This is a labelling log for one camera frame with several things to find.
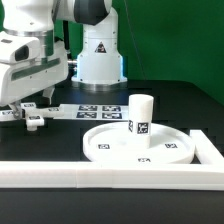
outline black tabletop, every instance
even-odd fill
[[[195,85],[179,81],[129,81],[128,88],[91,93],[57,85],[53,104],[128,105],[131,94],[154,96],[153,122],[186,133],[201,129],[224,153],[224,106]],[[39,94],[24,102],[41,106]],[[2,161],[87,161],[86,131],[105,121],[53,120],[30,134],[25,121],[0,124]],[[0,189],[4,224],[223,223],[224,192],[136,189]]]

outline robot logo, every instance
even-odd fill
[[[99,46],[95,50],[96,53],[107,53],[103,45],[103,42],[100,42]]]

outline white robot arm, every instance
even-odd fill
[[[10,105],[66,79],[64,43],[54,42],[54,19],[96,25],[112,0],[2,0],[0,106]]]

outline green wall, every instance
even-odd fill
[[[119,13],[119,51],[128,57],[127,77],[189,81],[224,104],[224,1],[126,1],[141,61],[131,38],[124,1],[113,0]],[[70,28],[75,56],[82,49],[82,26],[70,24]],[[55,30],[62,37],[61,22]]]

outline round white tray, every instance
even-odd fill
[[[100,125],[84,135],[83,150],[91,161],[101,163],[190,163],[195,144],[176,129],[151,124],[150,147],[139,147],[138,140],[128,131],[127,122]]]

